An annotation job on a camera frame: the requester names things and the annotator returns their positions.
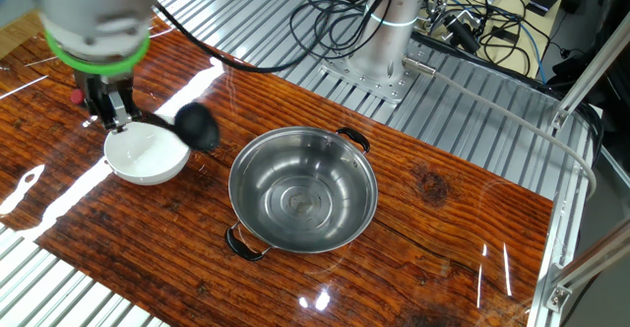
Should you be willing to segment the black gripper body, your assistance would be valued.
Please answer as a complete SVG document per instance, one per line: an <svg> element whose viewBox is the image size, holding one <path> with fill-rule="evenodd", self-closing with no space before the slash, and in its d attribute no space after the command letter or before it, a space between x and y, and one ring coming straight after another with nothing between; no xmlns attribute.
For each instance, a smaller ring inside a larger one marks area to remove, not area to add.
<svg viewBox="0 0 630 327"><path fill-rule="evenodd" d="M118 93L123 103L135 106L133 100L134 73L127 71L110 76L103 76L77 69L73 70L75 89L70 94L73 104L87 105L88 100L97 102L100 97Z"/></svg>

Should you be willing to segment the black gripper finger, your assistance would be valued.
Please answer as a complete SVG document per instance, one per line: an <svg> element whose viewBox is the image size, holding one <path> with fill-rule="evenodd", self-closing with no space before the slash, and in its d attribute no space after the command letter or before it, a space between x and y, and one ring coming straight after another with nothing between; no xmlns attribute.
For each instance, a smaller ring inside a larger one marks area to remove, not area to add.
<svg viewBox="0 0 630 327"><path fill-rule="evenodd" d="M90 91L88 105L106 130L120 130L128 123L141 118L141 110L133 101L132 89L121 89L108 94L102 90Z"/></svg>

